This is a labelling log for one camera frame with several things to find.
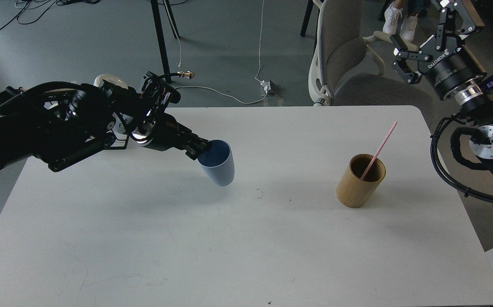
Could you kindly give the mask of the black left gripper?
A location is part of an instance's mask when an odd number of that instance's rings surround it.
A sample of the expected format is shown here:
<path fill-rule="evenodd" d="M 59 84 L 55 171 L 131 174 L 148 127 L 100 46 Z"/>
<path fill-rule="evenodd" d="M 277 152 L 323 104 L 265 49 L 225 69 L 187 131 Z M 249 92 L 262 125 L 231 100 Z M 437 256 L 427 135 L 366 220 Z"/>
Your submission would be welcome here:
<path fill-rule="evenodd" d="M 192 130 L 168 113 L 155 113 L 153 117 L 142 121 L 133 130 L 133 136 L 141 147 L 157 151 L 178 148 L 185 150 L 186 156 L 192 160 L 197 160 L 212 148 L 209 140 L 196 138 Z"/>

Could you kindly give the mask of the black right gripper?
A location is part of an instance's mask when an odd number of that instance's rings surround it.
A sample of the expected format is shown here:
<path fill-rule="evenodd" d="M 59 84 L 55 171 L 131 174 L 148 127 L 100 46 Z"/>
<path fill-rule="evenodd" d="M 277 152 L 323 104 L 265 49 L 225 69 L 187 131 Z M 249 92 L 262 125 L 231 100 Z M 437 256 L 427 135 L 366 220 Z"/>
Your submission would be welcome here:
<path fill-rule="evenodd" d="M 477 11 L 470 0 L 432 0 L 439 10 L 436 33 L 418 51 L 410 51 L 399 35 L 391 35 L 397 49 L 393 69 L 409 85 L 418 84 L 422 75 L 440 100 L 469 81 L 480 81 L 486 70 L 464 45 L 468 35 L 477 32 Z M 414 72 L 407 60 L 422 61 L 421 74 Z"/>

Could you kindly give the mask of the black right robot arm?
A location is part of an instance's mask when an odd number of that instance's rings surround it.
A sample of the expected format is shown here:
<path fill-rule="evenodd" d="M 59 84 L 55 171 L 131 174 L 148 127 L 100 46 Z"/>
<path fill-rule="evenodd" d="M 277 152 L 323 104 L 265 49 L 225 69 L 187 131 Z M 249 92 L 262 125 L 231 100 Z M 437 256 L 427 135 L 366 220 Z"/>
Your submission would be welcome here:
<path fill-rule="evenodd" d="M 423 77 L 441 100 L 453 98 L 460 106 L 457 114 L 440 120 L 432 135 L 430 157 L 438 175 L 466 197 L 493 203 L 493 195 L 467 187 L 454 179 L 437 154 L 440 136 L 455 121 L 461 124 L 450 136 L 454 159 L 471 170 L 493 175 L 493 75 L 486 71 L 465 46 L 468 35 L 484 28 L 469 0 L 434 0 L 440 11 L 435 34 L 414 51 L 399 35 L 391 35 L 395 46 L 394 70 L 410 85 Z"/>

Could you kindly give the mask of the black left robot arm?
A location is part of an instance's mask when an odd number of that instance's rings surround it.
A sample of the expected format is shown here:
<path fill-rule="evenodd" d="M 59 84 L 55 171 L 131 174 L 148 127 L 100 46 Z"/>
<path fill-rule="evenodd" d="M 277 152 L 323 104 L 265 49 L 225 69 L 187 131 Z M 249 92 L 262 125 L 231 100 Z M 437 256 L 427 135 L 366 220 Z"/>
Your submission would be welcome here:
<path fill-rule="evenodd" d="M 58 172 L 110 148 L 119 134 L 144 148 L 177 148 L 198 159 L 212 145 L 166 113 L 180 101 L 166 77 L 147 72 L 139 93 L 107 80 L 8 87 L 0 93 L 0 170 L 34 156 Z"/>

